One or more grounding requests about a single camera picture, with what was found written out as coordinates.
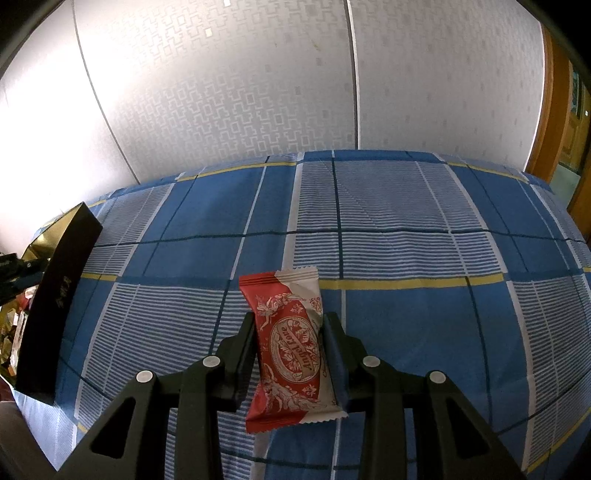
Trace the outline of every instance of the oval label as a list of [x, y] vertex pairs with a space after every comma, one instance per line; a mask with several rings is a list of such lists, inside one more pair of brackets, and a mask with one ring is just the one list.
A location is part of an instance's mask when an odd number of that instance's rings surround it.
[[293, 316], [279, 320], [271, 331], [269, 347], [277, 371], [287, 381], [307, 382], [318, 373], [318, 341], [308, 319]]

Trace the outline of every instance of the silver screw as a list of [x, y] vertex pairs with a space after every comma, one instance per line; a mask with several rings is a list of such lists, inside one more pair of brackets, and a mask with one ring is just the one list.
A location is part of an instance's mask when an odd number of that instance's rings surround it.
[[140, 373], [138, 373], [135, 376], [135, 379], [139, 383], [146, 383], [146, 382], [149, 382], [150, 380], [152, 380], [153, 376], [154, 376], [154, 374], [150, 370], [142, 370]]
[[217, 367], [221, 360], [218, 356], [210, 355], [203, 359], [203, 366], [208, 368]]
[[379, 365], [379, 358], [373, 355], [364, 356], [363, 364], [366, 367], [377, 367]]
[[445, 376], [445, 373], [435, 370], [429, 374], [429, 380], [433, 383], [441, 384], [447, 380], [447, 377]]

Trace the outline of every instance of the red snack wrapper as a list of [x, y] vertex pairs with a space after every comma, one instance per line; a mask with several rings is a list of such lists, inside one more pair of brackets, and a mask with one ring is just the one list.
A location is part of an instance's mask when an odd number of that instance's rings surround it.
[[317, 268], [245, 275], [240, 290], [255, 313], [261, 371], [246, 431], [346, 417], [336, 403], [319, 339]]

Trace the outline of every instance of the blue plaid bedsheet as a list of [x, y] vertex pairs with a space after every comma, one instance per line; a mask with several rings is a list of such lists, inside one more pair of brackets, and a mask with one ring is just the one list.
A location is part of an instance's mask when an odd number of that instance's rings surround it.
[[[183, 172], [91, 210], [104, 229], [67, 319], [56, 405], [17, 395], [56, 468], [136, 372], [184, 369], [238, 331], [240, 275], [305, 265], [348, 334], [399, 370], [446, 372], [529, 478], [557, 479], [591, 427], [591, 254], [533, 176], [321, 151]], [[255, 369], [249, 398], [257, 381]], [[249, 398], [219, 417], [226, 479], [357, 478], [362, 414], [253, 436]], [[173, 457], [170, 433], [168, 478]]]

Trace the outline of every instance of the white patterned wallpaper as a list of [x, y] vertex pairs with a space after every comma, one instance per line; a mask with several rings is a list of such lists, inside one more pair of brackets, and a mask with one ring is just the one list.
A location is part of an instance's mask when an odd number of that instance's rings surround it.
[[515, 0], [351, 0], [361, 148], [522, 170], [540, 116], [540, 23]]
[[66, 0], [0, 80], [0, 167], [34, 186], [0, 203], [0, 249], [99, 193], [258, 155], [523, 168], [543, 77], [515, 0]]

